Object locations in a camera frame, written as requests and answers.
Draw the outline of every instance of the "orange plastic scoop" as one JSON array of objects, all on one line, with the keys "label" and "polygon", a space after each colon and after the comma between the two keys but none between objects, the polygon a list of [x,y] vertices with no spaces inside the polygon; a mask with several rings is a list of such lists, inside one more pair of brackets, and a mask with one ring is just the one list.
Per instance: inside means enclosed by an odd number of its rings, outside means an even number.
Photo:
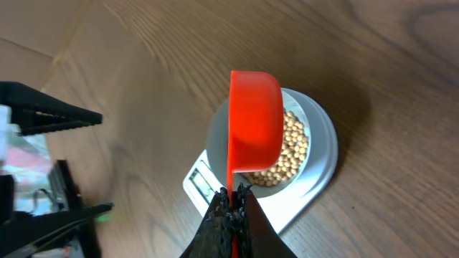
[{"label": "orange plastic scoop", "polygon": [[280,155],[283,102],[272,75],[231,72],[228,134],[227,189],[231,200],[233,173],[263,171]]}]

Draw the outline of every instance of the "bowl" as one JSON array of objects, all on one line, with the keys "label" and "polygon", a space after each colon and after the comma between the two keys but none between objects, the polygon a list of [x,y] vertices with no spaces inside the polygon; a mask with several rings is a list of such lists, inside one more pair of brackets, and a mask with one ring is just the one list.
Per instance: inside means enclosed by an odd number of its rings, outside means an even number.
[{"label": "bowl", "polygon": [[[285,111],[292,111],[295,116],[304,124],[304,133],[308,138],[308,150],[306,151],[306,159],[298,168],[298,173],[290,178],[288,181],[280,182],[276,186],[256,186],[251,189],[254,195],[260,199],[280,193],[283,189],[287,188],[295,182],[304,171],[309,159],[311,151],[311,131],[309,128],[308,119],[303,111],[303,108],[298,102],[287,92],[282,91],[283,106]],[[228,153],[228,99],[226,99],[217,109],[214,119],[209,126],[206,141],[207,158],[209,161],[212,173],[214,173],[217,180],[223,185],[227,185],[227,153]],[[234,185],[238,186],[240,183],[248,185],[249,182],[240,173],[234,175]]]}]

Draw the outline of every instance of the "scale platform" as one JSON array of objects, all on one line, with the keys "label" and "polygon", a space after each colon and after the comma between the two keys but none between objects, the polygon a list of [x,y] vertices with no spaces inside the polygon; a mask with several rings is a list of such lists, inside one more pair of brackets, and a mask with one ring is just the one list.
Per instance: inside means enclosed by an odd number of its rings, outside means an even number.
[{"label": "scale platform", "polygon": [[[257,195],[257,191],[253,191],[254,195],[258,196],[257,200],[266,217],[278,234],[326,187],[338,160],[336,131],[325,110],[302,93],[284,88],[282,91],[284,99],[285,97],[293,98],[306,115],[309,124],[310,150],[303,170],[294,181],[267,196]],[[185,192],[202,216],[205,215],[215,191],[223,187],[223,184],[217,179],[222,178],[221,171],[217,174],[219,176],[216,176],[212,172],[208,158],[207,150],[204,150],[183,182]],[[244,181],[241,179],[242,176],[237,174],[235,176],[240,177],[240,181]]]}]

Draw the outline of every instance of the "digital scale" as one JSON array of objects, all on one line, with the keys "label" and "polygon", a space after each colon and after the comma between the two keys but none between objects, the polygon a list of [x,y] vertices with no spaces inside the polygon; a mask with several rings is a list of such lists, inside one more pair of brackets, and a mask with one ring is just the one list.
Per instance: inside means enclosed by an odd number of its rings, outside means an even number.
[{"label": "digital scale", "polygon": [[[305,162],[291,182],[282,182],[275,187],[252,187],[258,203],[278,234],[325,188],[338,160],[336,131],[323,108],[294,90],[283,88],[282,94],[287,111],[293,110],[295,115],[302,113],[298,119],[305,125],[309,147]],[[185,192],[202,216],[215,191],[226,187],[227,117],[225,101],[209,128],[206,150],[198,157],[183,182]],[[241,175],[235,174],[236,187],[238,182],[249,184]]]}]

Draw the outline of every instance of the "wooden floor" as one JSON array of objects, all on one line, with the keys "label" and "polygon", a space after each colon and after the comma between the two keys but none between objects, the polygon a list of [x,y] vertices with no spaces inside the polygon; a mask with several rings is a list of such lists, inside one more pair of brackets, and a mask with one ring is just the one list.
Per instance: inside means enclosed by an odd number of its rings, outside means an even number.
[{"label": "wooden floor", "polygon": [[104,257],[177,257],[190,242],[201,217],[181,182],[230,70],[271,73],[336,127],[336,177],[282,234],[299,257],[456,257],[458,12],[446,0],[0,0],[0,78],[104,114],[48,137],[87,204],[115,203],[98,224]]}]

